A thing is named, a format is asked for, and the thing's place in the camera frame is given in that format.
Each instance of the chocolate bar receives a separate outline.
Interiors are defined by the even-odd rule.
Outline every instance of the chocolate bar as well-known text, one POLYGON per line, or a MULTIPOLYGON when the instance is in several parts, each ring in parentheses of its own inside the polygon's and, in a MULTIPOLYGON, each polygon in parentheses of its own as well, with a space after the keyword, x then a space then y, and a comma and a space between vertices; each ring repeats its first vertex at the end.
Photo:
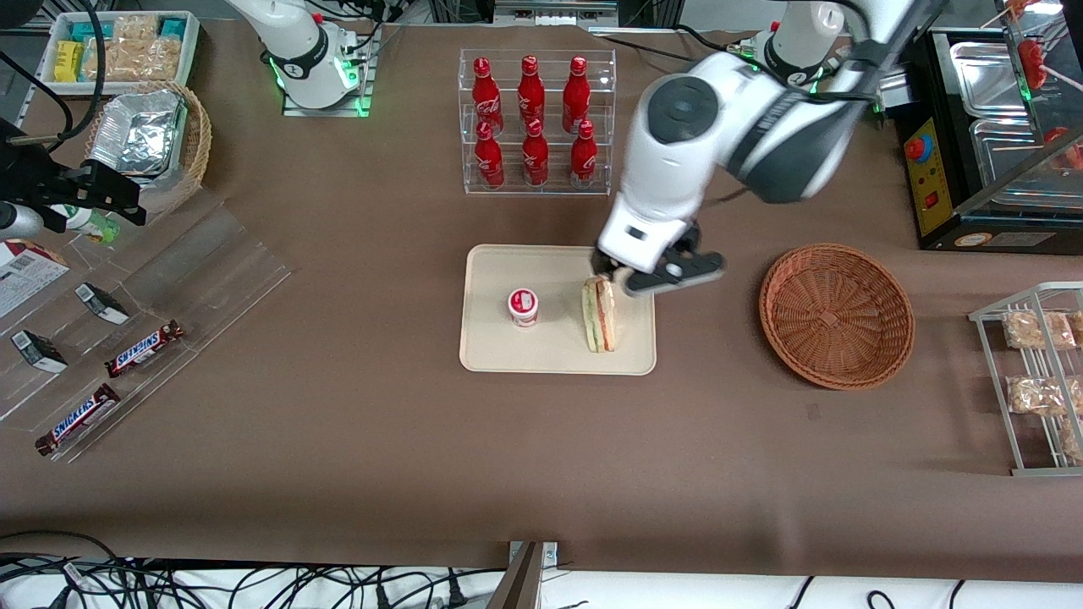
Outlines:
POLYGON ((42 455, 49 455, 64 444, 67 444, 82 435, 87 427, 97 420, 102 415, 117 405, 120 398, 108 385, 102 384, 94 391, 94 394, 87 398, 87 401, 76 411, 60 423, 52 431, 38 438, 34 442, 34 448, 42 455))
POLYGON ((116 378, 125 372, 151 359, 152 355, 160 351, 166 345, 184 336, 184 331, 177 322, 170 322, 154 331, 154 334, 140 340, 123 353, 113 360, 105 362, 105 370, 109 372, 109 378, 116 378))

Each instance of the beige tray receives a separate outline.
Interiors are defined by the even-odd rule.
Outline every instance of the beige tray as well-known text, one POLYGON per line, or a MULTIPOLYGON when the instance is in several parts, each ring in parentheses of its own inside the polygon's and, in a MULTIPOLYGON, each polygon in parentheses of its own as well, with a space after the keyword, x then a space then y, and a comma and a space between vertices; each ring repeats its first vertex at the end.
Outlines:
POLYGON ((459 361, 473 372, 618 374, 654 370, 654 297, 614 286, 616 351, 591 353, 579 290, 591 275, 589 247, 479 245, 467 256, 459 361), (511 323, 508 295, 538 295, 538 323, 511 323))

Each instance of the brown table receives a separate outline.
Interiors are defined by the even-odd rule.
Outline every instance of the brown table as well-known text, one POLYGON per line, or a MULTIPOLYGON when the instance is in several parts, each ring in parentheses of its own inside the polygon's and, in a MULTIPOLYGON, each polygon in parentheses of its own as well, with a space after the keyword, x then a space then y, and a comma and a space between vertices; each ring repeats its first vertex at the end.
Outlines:
MULTIPOLYGON (((588 245, 609 203, 464 195, 458 50, 609 43, 413 27, 380 57, 369 118, 300 119, 278 115, 247 24, 206 29, 206 183, 293 275, 74 465, 0 429, 2 529, 78 530, 127 556, 496 566, 531 537, 575 568, 1079 580, 1083 481, 1007 476, 964 315, 1079 280, 1080 261, 916 250, 890 130, 862 125, 813 200, 703 212, 730 270, 657 299, 650 375, 473 374, 457 358, 470 248, 588 245), (913 300, 913 359, 880 389, 811 387, 759 329, 768 265, 814 242, 870 252, 913 300)), ((679 62, 617 54, 623 131, 679 62)), ((28 130, 57 124, 38 95, 28 130)), ((708 194, 736 185, 719 171, 708 194)))

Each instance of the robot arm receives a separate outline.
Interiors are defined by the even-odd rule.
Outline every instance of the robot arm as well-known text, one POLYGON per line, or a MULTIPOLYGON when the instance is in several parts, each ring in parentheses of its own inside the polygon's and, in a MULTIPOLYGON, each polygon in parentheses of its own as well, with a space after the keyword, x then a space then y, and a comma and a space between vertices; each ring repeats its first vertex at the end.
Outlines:
POLYGON ((846 2, 857 11, 848 21, 864 24, 867 39, 853 48, 826 95, 788 87, 730 53, 651 85, 631 120, 595 272, 612 276, 630 267, 625 290, 632 295, 719 277, 725 261, 697 251, 694 220, 715 165, 767 203, 815 195, 835 173, 867 98, 939 1, 846 2))
POLYGON ((283 89, 306 108, 324 108, 357 88, 357 36, 317 23, 303 0, 225 0, 268 48, 283 89))

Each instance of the yellow control panel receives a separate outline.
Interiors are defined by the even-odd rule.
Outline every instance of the yellow control panel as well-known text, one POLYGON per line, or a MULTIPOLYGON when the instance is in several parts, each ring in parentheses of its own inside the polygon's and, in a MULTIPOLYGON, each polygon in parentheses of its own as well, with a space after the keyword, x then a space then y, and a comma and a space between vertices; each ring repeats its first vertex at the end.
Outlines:
POLYGON ((903 151, 910 173, 910 194, 917 209, 917 228, 924 237, 952 216, 951 195, 931 118, 906 140, 903 151))

